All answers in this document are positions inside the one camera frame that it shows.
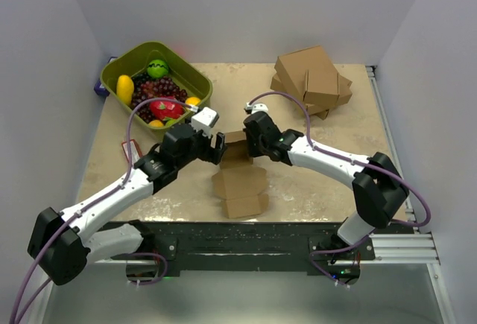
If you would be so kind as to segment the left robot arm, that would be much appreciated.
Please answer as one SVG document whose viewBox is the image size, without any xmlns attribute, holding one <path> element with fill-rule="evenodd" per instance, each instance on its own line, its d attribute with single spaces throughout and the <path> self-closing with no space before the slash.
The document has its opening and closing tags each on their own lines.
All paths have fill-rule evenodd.
<svg viewBox="0 0 477 324">
<path fill-rule="evenodd" d="M 62 212 L 53 208 L 40 212 L 28 254 L 53 283 L 70 282 L 92 257 L 92 245 L 88 242 L 104 224 L 175 181 L 179 171 L 190 162 L 199 159 L 217 165 L 226 148 L 223 133 L 209 137 L 190 124 L 173 126 L 162 142 L 133 164 L 130 172 L 102 191 Z"/>
</svg>

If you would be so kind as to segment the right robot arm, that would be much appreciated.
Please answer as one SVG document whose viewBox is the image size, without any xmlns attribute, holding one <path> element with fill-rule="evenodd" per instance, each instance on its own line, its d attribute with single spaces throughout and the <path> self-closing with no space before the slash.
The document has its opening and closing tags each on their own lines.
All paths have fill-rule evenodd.
<svg viewBox="0 0 477 324">
<path fill-rule="evenodd" d="M 372 157 L 346 153 L 309 141 L 296 130 L 282 132 L 263 111 L 246 117 L 244 131 L 252 157 L 267 156 L 274 162 L 313 170 L 353 191 L 356 211 L 332 240 L 332 251 L 339 258 L 350 258 L 365 235 L 386 228 L 409 195 L 393 162 L 383 153 Z"/>
</svg>

